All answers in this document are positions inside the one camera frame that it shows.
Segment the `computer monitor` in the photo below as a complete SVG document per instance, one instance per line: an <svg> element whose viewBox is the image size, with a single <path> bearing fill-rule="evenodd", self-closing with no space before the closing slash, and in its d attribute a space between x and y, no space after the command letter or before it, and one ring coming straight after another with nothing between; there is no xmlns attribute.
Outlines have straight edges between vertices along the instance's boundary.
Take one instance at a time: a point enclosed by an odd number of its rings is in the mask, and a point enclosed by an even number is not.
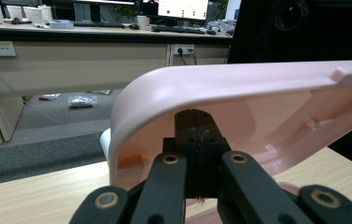
<svg viewBox="0 0 352 224"><path fill-rule="evenodd" d="M133 6L135 0L72 0L75 3L86 3L91 8L91 21L101 21L100 5L115 4Z"/></svg>
<svg viewBox="0 0 352 224"><path fill-rule="evenodd" d="M168 21L205 21L208 0L139 0L140 15Z"/></svg>

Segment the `floor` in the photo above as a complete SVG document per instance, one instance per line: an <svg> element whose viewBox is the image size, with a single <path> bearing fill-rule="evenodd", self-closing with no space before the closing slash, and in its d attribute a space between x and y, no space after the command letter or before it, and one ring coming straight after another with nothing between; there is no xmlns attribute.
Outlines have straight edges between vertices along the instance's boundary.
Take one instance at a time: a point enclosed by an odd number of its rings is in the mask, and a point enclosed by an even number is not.
<svg viewBox="0 0 352 224"><path fill-rule="evenodd" d="M94 92L62 93L51 101L33 96L21 113L11 141L0 147L13 147L89 133L101 133L110 127L111 108L121 90L108 95ZM76 96L97 100L92 107L70 108L69 99Z"/></svg>

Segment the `power outlet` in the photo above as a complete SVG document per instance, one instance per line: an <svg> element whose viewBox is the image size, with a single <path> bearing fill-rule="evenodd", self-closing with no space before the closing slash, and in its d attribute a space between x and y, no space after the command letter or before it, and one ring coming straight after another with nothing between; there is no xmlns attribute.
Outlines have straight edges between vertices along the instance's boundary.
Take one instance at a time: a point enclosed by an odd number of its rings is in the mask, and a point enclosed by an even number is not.
<svg viewBox="0 0 352 224"><path fill-rule="evenodd" d="M194 50L195 46L194 45L179 45L179 44L176 44L175 48L174 48L174 53L176 55L178 55L178 49L182 49L182 54L191 54L189 49Z"/></svg>
<svg viewBox="0 0 352 224"><path fill-rule="evenodd" d="M0 41L0 56L16 56L12 41Z"/></svg>

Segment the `white cable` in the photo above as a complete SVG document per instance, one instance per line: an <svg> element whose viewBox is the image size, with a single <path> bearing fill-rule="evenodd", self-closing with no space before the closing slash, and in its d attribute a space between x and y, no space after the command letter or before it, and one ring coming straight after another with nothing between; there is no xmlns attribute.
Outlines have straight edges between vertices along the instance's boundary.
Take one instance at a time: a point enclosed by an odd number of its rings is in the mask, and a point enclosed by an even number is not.
<svg viewBox="0 0 352 224"><path fill-rule="evenodd" d="M66 129L57 119L53 119L50 116L44 114L43 112L41 112L39 109L35 108L33 105L30 105L29 103L27 103L25 100L23 100L18 94L16 94L15 90L13 90L13 88L2 78L2 76L0 75L0 79L2 82L4 82L4 84L12 91L13 95L15 95L18 99L20 99L22 102L24 102L26 105L30 106L32 109L34 109L36 112L38 112L39 114L41 114L42 116L44 116L47 119L52 120L53 122L55 122L56 124L58 124L63 130L69 132L69 133L102 133L99 131L84 131L84 132L74 132L71 130Z"/></svg>

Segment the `keyboard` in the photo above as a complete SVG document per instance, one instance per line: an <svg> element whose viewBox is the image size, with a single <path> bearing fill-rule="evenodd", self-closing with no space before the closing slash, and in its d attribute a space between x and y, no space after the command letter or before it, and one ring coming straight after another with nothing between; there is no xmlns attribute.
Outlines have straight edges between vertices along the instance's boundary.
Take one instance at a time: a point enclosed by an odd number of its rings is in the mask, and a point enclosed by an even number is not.
<svg viewBox="0 0 352 224"><path fill-rule="evenodd" d="M73 21L74 26L83 27L109 27L109 28L122 28L125 26L120 23L114 23L109 21Z"/></svg>
<svg viewBox="0 0 352 224"><path fill-rule="evenodd" d="M171 26L152 26L152 31L153 32L174 32L174 33L204 35L204 32L201 30L192 30L192 29L171 27Z"/></svg>

